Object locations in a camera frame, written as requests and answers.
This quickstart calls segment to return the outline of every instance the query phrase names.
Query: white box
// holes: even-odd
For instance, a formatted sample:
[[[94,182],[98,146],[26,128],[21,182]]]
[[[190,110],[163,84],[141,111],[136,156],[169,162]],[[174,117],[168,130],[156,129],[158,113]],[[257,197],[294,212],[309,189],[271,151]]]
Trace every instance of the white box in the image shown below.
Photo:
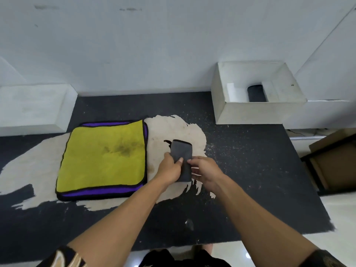
[[[69,84],[0,87],[0,136],[66,132],[77,96]]]
[[[256,84],[262,84],[267,102],[249,102],[247,88]],[[307,102],[281,61],[218,62],[211,96],[218,125],[282,123]]]

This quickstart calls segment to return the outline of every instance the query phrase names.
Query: person's left hand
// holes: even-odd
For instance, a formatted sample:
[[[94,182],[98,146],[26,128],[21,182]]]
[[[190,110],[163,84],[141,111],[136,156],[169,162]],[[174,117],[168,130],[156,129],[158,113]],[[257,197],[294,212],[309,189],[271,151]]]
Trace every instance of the person's left hand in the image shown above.
[[[161,180],[167,187],[178,180],[183,164],[183,157],[174,163],[170,153],[164,153],[164,159],[159,164],[157,174],[154,179]]]

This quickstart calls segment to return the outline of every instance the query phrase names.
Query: microfiber cloth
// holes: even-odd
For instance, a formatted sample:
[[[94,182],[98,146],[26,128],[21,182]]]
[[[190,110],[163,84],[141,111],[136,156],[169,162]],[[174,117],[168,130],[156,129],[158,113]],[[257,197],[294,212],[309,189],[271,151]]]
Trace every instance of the microfiber cloth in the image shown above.
[[[62,201],[129,197],[147,183],[143,120],[84,123],[71,133],[58,172]]]

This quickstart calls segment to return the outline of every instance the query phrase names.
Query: black table surface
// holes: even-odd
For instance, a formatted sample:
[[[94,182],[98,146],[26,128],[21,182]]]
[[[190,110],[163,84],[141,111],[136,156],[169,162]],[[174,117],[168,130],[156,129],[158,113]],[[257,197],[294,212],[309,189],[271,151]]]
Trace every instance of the black table surface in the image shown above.
[[[300,233],[333,230],[282,125],[216,125],[210,92],[78,97],[68,132],[82,122],[178,115],[207,137],[206,155],[253,199]],[[0,137],[0,168],[58,134]],[[133,250],[240,240],[224,209],[202,188],[156,204]],[[112,209],[75,202],[11,207],[33,197],[32,185],[0,195],[0,264],[42,260]]]

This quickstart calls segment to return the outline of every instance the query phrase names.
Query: person's left arm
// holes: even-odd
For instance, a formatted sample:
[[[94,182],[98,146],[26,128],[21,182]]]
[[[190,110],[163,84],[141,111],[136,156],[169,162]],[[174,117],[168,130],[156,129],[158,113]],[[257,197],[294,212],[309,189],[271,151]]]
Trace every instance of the person's left arm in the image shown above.
[[[124,265],[131,248],[159,196],[178,180],[183,158],[174,163],[169,153],[156,176],[123,204],[91,226],[68,246],[90,267]]]

